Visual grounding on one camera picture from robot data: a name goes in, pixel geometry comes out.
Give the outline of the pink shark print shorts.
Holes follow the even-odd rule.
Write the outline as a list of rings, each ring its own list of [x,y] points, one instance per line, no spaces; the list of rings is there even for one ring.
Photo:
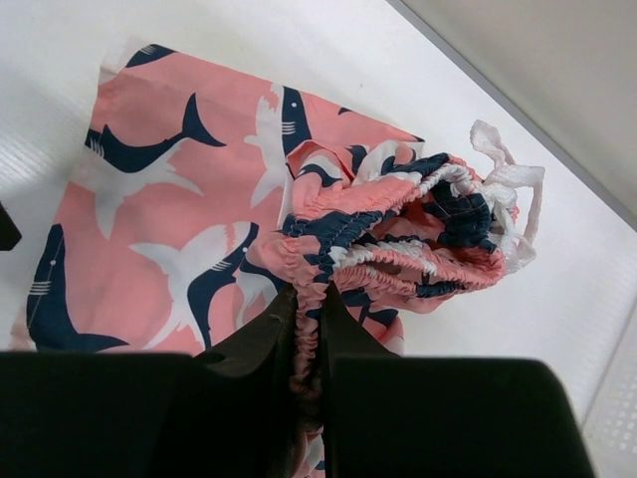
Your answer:
[[[544,169],[491,125],[487,175],[320,97],[156,45],[103,70],[81,158],[9,346],[203,352],[286,285],[300,295],[293,473],[321,477],[319,314],[329,285],[383,346],[534,259]]]

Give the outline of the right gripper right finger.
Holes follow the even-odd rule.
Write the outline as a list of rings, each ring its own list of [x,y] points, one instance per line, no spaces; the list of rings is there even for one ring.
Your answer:
[[[527,358],[402,358],[329,287],[320,316],[329,477],[590,477],[565,390]]]

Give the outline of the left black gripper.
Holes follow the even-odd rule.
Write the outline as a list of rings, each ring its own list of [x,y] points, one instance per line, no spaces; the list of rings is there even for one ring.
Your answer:
[[[7,212],[0,204],[0,250],[11,251],[21,240],[21,232]]]

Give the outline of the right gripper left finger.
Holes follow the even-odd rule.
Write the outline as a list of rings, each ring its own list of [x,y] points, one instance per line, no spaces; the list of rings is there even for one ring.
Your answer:
[[[207,352],[1,357],[5,477],[289,477],[296,293]]]

